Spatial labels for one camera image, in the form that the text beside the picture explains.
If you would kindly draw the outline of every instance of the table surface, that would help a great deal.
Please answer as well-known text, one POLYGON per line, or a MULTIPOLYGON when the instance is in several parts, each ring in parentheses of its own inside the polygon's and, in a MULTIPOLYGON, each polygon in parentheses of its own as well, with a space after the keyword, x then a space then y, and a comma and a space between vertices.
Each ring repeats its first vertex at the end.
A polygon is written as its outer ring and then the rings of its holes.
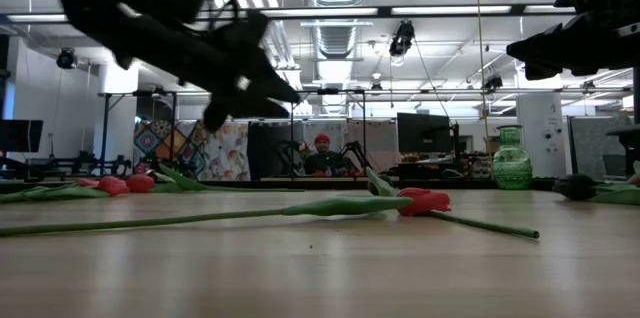
MULTIPOLYGON (((338 193, 12 204, 0 207, 0 225, 273 209, 338 193)), ((0 316, 640 316, 640 209, 546 192, 449 194, 457 215, 538 229, 541 239, 394 212, 5 238, 0 316)))

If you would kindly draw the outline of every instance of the white pillar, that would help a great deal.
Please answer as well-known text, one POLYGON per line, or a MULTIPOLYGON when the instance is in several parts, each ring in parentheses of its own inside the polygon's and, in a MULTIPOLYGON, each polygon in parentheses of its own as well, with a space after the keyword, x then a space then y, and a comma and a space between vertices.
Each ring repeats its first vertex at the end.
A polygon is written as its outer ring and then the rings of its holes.
MULTIPOLYGON (((518 88, 561 88, 559 76, 528 81, 520 70, 514 78, 518 88)), ((522 144, 531 156, 534 177, 564 177, 567 174, 560 93, 519 94, 516 100, 522 144)))
MULTIPOLYGON (((130 93, 138 89, 139 64, 134 63, 128 70, 111 63, 100 67, 100 93, 130 93)), ((105 160, 113 160, 118 155, 125 159, 133 156, 133 134, 137 98, 126 96, 120 100, 113 96, 109 100, 112 107, 109 110, 107 139, 105 145, 105 160)), ((104 117, 104 99, 98 103, 96 111, 96 127, 94 135, 94 153, 100 158, 102 153, 102 127, 104 117)))

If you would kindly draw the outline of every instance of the desk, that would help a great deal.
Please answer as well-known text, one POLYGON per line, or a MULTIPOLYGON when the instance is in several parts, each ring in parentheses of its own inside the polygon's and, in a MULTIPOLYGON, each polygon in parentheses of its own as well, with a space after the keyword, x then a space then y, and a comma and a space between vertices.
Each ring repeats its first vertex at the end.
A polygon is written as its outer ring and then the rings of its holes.
MULTIPOLYGON (((546 192, 450 191, 430 218, 267 217, 0 240, 3 318, 640 316, 640 209, 546 192)), ((306 193, 131 195, 4 205, 4 226, 272 209, 306 193)))

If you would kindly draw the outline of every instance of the green stem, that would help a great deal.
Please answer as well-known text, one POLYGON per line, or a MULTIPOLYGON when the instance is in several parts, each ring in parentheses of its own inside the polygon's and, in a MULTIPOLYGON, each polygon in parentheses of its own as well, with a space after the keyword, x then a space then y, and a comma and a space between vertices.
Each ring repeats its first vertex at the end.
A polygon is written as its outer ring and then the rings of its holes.
POLYGON ((446 220, 449 222, 465 224, 468 226, 482 228, 482 229, 486 229, 494 232, 512 234, 512 235, 533 238, 533 239, 540 238, 540 233, 538 231, 527 229, 527 228, 507 227, 507 226, 501 226, 497 224, 484 223, 484 222, 479 222, 479 221, 475 221, 467 218, 456 217, 450 214, 438 213, 433 211, 429 212, 427 215, 429 217, 438 218, 438 219, 446 220))
POLYGON ((92 231, 92 230, 116 229, 116 228, 139 228, 139 227, 151 227, 151 226, 170 225, 170 224, 202 222, 202 221, 219 220, 219 219, 266 217, 266 216, 275 216, 275 215, 282 215, 282 209, 202 214, 202 215, 186 216, 186 217, 143 219, 143 220, 132 220, 132 221, 120 221, 120 222, 48 224, 48 225, 36 225, 36 226, 0 228, 0 237, 11 237, 11 236, 29 235, 29 234, 80 232, 80 231, 92 231))

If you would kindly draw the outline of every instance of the ceiling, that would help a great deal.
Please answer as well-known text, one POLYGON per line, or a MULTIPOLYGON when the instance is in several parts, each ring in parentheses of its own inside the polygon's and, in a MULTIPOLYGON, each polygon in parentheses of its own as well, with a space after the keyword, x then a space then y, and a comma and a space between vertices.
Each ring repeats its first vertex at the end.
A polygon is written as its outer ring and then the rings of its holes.
MULTIPOLYGON (((306 0, 278 0, 281 7, 306 6, 306 0)), ((480 0, 482 4, 512 4, 512 3, 552 3, 555 0, 480 0)), ((475 5, 477 0, 367 0, 367 5, 438 5, 438 4, 468 4, 475 5)), ((61 12, 57 0, 0 0, 0 13, 25 12, 61 12)), ((477 18, 422 18, 413 19, 416 40, 419 42, 422 60, 418 50, 412 48, 405 57, 402 66, 392 66, 390 59, 384 53, 390 36, 399 23, 398 19, 363 19, 371 22, 372 26, 359 28, 358 49, 356 61, 353 64, 351 87, 368 88, 374 79, 372 74, 380 73, 383 88, 416 89, 430 88, 425 73, 425 66, 434 84, 442 88, 465 88, 474 85, 479 87, 482 75, 482 64, 493 62, 491 71, 485 74, 499 73, 505 86, 513 86, 513 76, 516 72, 516 62, 503 52, 505 46, 512 41, 526 38, 539 33, 557 23, 566 23, 569 17, 501 17, 483 18, 481 29, 477 18)), ((296 64, 301 69, 303 87, 313 89, 318 86, 316 76, 315 49, 310 29, 301 27, 301 21, 285 21, 284 28, 291 46, 296 64)), ((4 26, 5 33, 24 34, 25 26, 4 26)), ((95 63, 112 60, 110 52, 100 47, 90 39, 70 26, 65 25, 34 25, 30 36, 33 44, 41 50, 57 51, 60 47, 74 46, 78 54, 84 59, 95 63)), ((565 85, 579 86, 585 77, 575 78, 568 72, 562 75, 565 85)), ((153 67, 143 69, 140 84, 160 84, 165 89, 180 89, 177 79, 153 67)), ((603 82, 599 86, 622 87, 631 84, 631 75, 624 73, 603 82)), ((620 95, 609 94, 601 99, 617 99, 620 95)), ((440 97, 452 99, 451 95, 440 97)), ((581 94, 567 95, 566 99, 580 99, 581 94)), ((406 102, 408 100, 421 101, 435 99, 432 95, 379 95, 373 100, 394 100, 406 102)), ((478 100, 479 95, 465 100, 478 100)))

